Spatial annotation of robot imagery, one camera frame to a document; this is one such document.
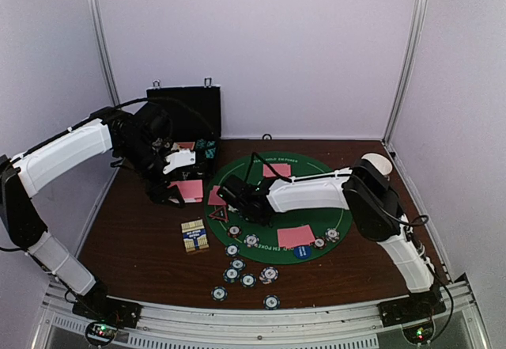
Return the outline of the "red-backed card deck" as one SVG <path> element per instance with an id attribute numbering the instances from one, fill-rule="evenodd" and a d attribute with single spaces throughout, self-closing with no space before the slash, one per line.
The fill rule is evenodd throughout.
<path id="1" fill-rule="evenodd" d="M 181 180 L 171 182 L 170 188 L 177 187 L 186 203 L 200 203 L 203 200 L 202 180 Z"/>

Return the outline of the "blue tan chip stack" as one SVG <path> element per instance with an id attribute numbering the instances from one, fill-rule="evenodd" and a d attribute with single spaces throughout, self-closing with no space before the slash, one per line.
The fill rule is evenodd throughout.
<path id="1" fill-rule="evenodd" d="M 259 275 L 259 279 L 261 281 L 262 284 L 271 284 L 273 282 L 275 282 L 277 279 L 278 279 L 278 276 L 279 276 L 279 271 L 277 270 L 277 268 L 275 267 L 265 267 L 260 275 Z"/>

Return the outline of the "blue tan chips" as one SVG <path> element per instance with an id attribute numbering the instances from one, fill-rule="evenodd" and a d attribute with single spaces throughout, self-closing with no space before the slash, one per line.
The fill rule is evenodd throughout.
<path id="1" fill-rule="evenodd" d="M 340 232 L 335 228 L 328 228 L 325 232 L 325 240 L 331 243 L 337 243 L 340 240 Z"/>

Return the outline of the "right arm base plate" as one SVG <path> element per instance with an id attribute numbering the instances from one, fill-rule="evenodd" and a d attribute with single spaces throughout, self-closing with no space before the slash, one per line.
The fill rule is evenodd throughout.
<path id="1" fill-rule="evenodd" d="M 429 319 L 447 310 L 444 302 L 431 302 L 428 299 L 415 300 L 413 298 L 381 302 L 378 308 L 384 327 Z"/>

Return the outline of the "dealt red card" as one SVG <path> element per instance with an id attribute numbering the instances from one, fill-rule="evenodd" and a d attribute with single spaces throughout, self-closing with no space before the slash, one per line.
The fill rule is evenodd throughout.
<path id="1" fill-rule="evenodd" d="M 208 205 L 213 207 L 226 206 L 227 203 L 218 195 L 218 185 L 214 185 L 209 193 Z"/>
<path id="2" fill-rule="evenodd" d="M 273 163 L 262 167 L 262 175 L 265 178 L 276 176 L 290 177 L 292 174 L 292 166 L 286 163 Z"/>
<path id="3" fill-rule="evenodd" d="M 315 241 L 314 233 L 309 225 L 278 229 L 277 235 L 278 245 L 281 248 L 295 248 Z"/>

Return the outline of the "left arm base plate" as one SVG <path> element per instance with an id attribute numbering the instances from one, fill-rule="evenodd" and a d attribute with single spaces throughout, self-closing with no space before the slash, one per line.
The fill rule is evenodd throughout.
<path id="1" fill-rule="evenodd" d="M 136 328 L 141 316 L 142 306 L 135 302 L 107 298 L 105 305 L 90 309 L 77 302 L 72 313 L 93 321 L 103 321 L 117 328 Z"/>

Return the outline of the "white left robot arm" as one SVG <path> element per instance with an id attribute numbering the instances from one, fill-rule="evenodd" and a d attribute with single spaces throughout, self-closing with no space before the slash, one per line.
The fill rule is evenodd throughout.
<path id="1" fill-rule="evenodd" d="M 154 103 L 134 113 L 102 108 L 24 152 L 1 158 L 1 220 L 14 250 L 61 281 L 98 321 L 114 312 L 106 286 L 51 232 L 37 201 L 53 184 L 103 155 L 129 162 L 148 197 L 159 204 L 183 202 L 172 174 L 197 159 L 194 150 L 174 143 L 171 118 Z"/>

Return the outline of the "dealt red card top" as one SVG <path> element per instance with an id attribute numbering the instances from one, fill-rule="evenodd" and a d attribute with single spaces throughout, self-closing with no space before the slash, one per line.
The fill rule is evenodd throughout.
<path id="1" fill-rule="evenodd" d="M 292 166 L 286 163 L 273 163 L 262 167 L 262 175 L 265 178 L 276 176 L 290 177 L 292 174 Z"/>

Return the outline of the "black orange chips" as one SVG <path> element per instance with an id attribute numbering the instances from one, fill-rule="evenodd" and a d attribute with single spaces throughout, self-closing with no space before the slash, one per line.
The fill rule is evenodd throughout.
<path id="1" fill-rule="evenodd" d="M 327 242 L 323 237 L 317 237 L 313 242 L 313 247 L 317 248 L 318 250 L 322 250 L 326 248 Z"/>
<path id="2" fill-rule="evenodd" d="M 238 238 L 242 234 L 242 229 L 239 226 L 230 226 L 227 229 L 227 235 L 231 238 Z"/>

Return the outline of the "blue small blind button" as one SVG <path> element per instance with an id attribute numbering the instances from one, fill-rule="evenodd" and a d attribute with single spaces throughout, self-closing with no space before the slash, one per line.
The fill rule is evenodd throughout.
<path id="1" fill-rule="evenodd" d="M 298 260 L 308 260 L 312 255 L 312 247 L 307 245 L 295 247 L 293 254 Z"/>

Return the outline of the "blue tan chips mat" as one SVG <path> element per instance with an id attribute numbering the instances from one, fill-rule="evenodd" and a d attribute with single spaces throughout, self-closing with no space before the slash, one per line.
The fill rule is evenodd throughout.
<path id="1" fill-rule="evenodd" d="M 244 244 L 248 248 L 258 248 L 259 247 L 260 239 L 256 234 L 247 234 L 244 238 Z"/>

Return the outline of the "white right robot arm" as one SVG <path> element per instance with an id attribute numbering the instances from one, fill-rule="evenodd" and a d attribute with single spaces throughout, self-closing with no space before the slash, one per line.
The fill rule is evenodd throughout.
<path id="1" fill-rule="evenodd" d="M 221 186 L 227 203 L 251 222 L 266 225 L 275 214 L 295 210 L 348 210 L 362 237 L 381 246 L 413 294 L 406 299 L 410 317 L 422 318 L 436 304 L 435 271 L 414 228 L 429 221 L 426 214 L 408 220 L 397 192 L 371 161 L 310 176 L 276 176 L 249 184 L 230 176 Z"/>

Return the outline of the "dealt red card bottom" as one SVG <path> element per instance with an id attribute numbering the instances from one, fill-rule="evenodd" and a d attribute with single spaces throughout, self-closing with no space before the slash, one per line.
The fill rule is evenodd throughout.
<path id="1" fill-rule="evenodd" d="M 281 248 L 295 248 L 315 241 L 314 233 L 309 225 L 278 229 L 277 235 L 278 245 Z"/>

